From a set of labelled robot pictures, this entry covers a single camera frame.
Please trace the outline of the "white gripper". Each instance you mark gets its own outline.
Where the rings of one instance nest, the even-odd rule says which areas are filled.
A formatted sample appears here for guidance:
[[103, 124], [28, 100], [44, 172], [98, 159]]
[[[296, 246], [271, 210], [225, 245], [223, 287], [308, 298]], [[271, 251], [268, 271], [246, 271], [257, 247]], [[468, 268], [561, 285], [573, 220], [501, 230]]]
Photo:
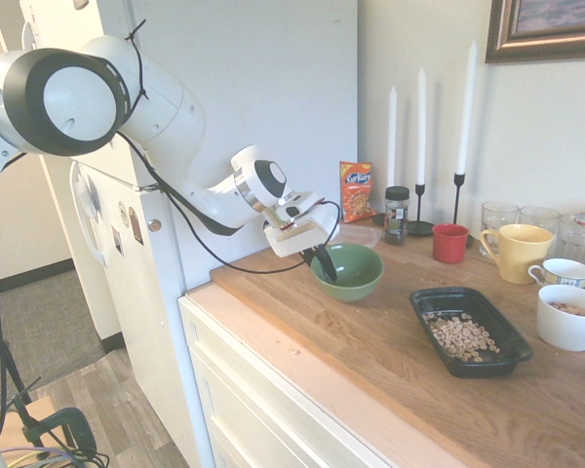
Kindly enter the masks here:
[[286, 229], [272, 226], [264, 228], [268, 244], [277, 256], [299, 253], [308, 266], [316, 258], [331, 283], [337, 280], [337, 274], [330, 254], [325, 247], [314, 247], [325, 244], [330, 235], [335, 236], [338, 232], [336, 214], [305, 214]]

